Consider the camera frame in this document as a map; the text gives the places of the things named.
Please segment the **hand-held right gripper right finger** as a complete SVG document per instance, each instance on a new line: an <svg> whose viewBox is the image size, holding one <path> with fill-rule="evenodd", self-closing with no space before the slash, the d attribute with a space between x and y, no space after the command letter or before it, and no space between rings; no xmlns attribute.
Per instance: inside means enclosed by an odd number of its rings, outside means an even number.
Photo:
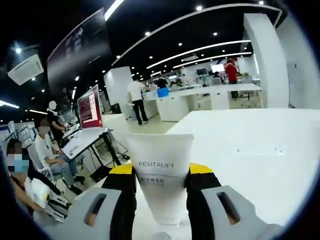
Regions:
<svg viewBox="0 0 320 240"><path fill-rule="evenodd" d="M193 240L276 240L283 227L266 223L247 198L222 186L207 166L191 163L184 181Z"/></svg>

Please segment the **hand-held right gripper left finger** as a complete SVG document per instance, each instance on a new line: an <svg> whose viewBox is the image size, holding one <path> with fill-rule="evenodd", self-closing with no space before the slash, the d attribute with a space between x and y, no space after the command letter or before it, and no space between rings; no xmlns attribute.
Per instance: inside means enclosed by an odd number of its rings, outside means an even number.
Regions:
<svg viewBox="0 0 320 240"><path fill-rule="evenodd" d="M67 239L131 240L136 192L133 166L113 168L101 187L87 190L72 205L67 217Z"/></svg>

